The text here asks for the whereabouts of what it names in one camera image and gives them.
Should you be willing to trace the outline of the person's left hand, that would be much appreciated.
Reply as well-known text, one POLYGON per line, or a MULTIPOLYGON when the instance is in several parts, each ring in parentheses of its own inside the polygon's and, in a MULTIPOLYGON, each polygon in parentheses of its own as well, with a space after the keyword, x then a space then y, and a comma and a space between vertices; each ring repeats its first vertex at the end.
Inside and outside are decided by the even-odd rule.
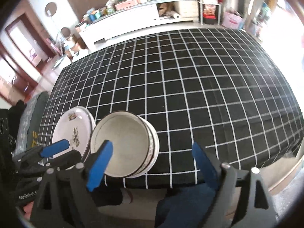
POLYGON ((24 218, 25 218, 26 220, 30 220, 31 213, 32 213, 32 209, 33 209, 33 204, 34 204, 34 202, 30 202, 30 203, 28 203, 27 205, 25 205, 25 206, 23 207, 24 218))

